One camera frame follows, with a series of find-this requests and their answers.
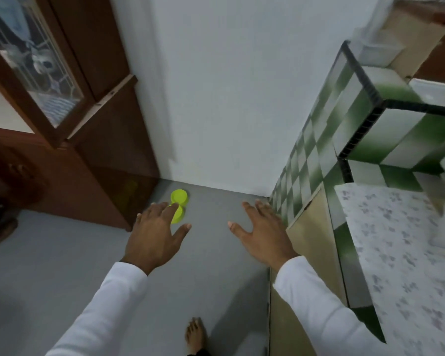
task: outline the long-sleeved white shirt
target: long-sleeved white shirt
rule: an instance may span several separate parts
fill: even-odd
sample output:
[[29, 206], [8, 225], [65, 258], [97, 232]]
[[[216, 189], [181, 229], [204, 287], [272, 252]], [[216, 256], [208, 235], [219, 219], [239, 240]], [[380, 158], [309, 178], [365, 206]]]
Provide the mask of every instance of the long-sleeved white shirt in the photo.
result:
[[[92, 301], [46, 356], [116, 356], [147, 288], [136, 266], [115, 263]], [[286, 262], [274, 288], [291, 306], [318, 356], [388, 355], [379, 341], [333, 294], [303, 256]]]

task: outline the lime green object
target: lime green object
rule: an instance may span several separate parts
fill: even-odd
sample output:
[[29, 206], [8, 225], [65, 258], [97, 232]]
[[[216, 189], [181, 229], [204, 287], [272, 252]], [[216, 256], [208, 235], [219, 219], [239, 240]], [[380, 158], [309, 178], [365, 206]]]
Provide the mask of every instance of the lime green object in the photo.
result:
[[188, 203], [188, 194], [182, 189], [175, 190], [171, 193], [171, 203], [178, 202], [180, 206], [186, 206]]
[[184, 210], [181, 206], [178, 206], [178, 209], [175, 212], [175, 215], [173, 216], [173, 220], [171, 220], [171, 223], [178, 223], [179, 221], [183, 220], [183, 217], [184, 217]]

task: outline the brown box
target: brown box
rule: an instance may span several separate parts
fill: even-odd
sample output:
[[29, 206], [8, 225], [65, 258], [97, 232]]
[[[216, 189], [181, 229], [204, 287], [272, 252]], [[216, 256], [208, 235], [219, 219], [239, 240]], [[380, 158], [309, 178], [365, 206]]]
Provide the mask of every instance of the brown box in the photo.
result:
[[396, 0], [383, 28], [405, 46], [390, 68], [407, 80], [445, 83], [445, 4]]

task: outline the sleeve cuff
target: sleeve cuff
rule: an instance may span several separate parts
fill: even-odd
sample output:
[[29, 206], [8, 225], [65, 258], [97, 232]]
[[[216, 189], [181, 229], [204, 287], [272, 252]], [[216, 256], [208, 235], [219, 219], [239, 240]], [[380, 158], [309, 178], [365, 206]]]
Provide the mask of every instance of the sleeve cuff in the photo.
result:
[[147, 291], [147, 275], [137, 266], [130, 263], [114, 263], [102, 285], [109, 281], [124, 282], [131, 290], [140, 295]]
[[288, 260], [283, 264], [277, 274], [277, 278], [274, 282], [275, 289], [282, 289], [287, 281], [293, 279], [294, 272], [297, 272], [297, 270], [300, 269], [305, 269], [307, 266], [311, 267], [304, 256], [298, 256]]

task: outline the hand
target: hand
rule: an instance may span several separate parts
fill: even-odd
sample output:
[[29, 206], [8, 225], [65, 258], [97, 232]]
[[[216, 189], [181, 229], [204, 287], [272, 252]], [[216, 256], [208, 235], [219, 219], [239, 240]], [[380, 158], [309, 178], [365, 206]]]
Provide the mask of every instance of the hand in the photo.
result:
[[149, 275], [154, 269], [166, 264], [178, 252], [181, 242], [190, 231], [191, 224], [182, 225], [174, 235], [170, 224], [178, 209], [178, 203], [167, 207], [167, 202], [153, 203], [136, 217], [123, 263], [131, 263]]
[[268, 203], [257, 200], [253, 207], [243, 202], [243, 207], [252, 221], [252, 232], [245, 231], [234, 222], [228, 222], [228, 226], [253, 257], [279, 271], [284, 263], [299, 256], [293, 249], [282, 220]]

